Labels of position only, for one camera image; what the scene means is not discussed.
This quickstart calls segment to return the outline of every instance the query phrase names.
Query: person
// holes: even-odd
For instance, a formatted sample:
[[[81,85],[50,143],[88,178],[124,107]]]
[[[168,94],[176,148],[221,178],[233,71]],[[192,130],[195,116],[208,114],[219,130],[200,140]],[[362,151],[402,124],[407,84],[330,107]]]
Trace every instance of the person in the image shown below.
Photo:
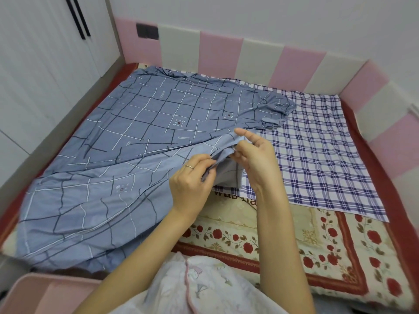
[[[177,253],[164,263],[202,210],[216,176],[215,160],[194,155],[169,181],[173,207],[154,231],[76,309],[112,313],[315,313],[294,235],[294,223],[272,144],[236,128],[230,157],[241,164],[256,194],[260,288],[222,262]]]

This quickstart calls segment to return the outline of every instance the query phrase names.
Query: person's left hand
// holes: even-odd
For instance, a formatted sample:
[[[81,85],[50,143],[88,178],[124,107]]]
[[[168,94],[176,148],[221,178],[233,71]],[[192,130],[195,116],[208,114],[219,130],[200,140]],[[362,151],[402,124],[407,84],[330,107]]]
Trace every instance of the person's left hand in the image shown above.
[[[173,197],[173,208],[181,216],[196,219],[211,192],[217,173],[212,168],[204,182],[201,182],[207,168],[216,163],[209,154],[196,154],[186,162],[169,180]]]

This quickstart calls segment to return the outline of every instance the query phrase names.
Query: hand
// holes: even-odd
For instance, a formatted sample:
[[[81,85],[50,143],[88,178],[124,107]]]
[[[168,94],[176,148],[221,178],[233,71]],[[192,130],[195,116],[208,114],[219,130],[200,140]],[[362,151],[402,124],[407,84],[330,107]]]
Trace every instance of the hand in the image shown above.
[[[173,197],[173,208],[181,216],[194,222],[202,210],[214,184],[215,168],[212,168],[204,182],[201,182],[207,168],[215,164],[209,154],[196,154],[186,162],[169,180]]]
[[[255,193],[261,192],[266,187],[276,187],[279,183],[283,183],[272,144],[263,137],[242,128],[236,128],[234,132],[241,137],[245,136],[253,143],[240,141],[230,158],[244,167],[250,186]]]

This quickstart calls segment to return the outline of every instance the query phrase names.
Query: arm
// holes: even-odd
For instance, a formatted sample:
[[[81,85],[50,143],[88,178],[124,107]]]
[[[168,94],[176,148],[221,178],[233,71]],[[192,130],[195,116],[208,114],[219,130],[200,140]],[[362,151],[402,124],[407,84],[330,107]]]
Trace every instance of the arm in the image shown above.
[[[210,194],[215,169],[201,177],[216,161],[194,155],[170,179],[173,207],[157,228],[90,294],[73,314],[106,314],[148,289],[165,258],[195,221]]]
[[[235,132],[253,143],[239,142],[231,157],[244,166],[256,193],[261,289],[290,314],[315,313],[274,148],[252,132]]]

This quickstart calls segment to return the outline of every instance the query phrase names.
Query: purple and white checkered sheet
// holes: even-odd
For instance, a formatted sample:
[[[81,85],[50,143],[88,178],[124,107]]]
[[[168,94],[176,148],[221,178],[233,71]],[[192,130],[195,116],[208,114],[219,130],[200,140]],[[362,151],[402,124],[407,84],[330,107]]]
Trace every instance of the purple and white checkered sheet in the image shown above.
[[[297,104],[282,127],[258,130],[258,134],[272,142],[275,148],[291,203],[356,213],[388,222],[383,203],[349,134],[337,95],[247,85],[280,92]],[[256,198],[247,174],[243,174],[240,189],[219,186],[214,189]]]

